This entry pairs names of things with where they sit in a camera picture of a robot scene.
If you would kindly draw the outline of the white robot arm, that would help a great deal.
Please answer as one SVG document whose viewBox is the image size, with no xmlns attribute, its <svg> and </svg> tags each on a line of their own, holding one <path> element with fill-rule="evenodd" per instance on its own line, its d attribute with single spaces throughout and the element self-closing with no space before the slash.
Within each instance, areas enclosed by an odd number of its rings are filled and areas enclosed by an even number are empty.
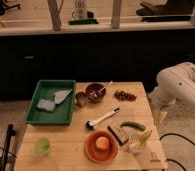
<svg viewBox="0 0 195 171">
<path fill-rule="evenodd" d="M 148 99 L 157 128 L 167 116 L 165 108 L 177 99 L 195 108 L 195 64 L 183 62 L 162 69 L 156 81 L 157 86 L 148 94 Z"/>
</svg>

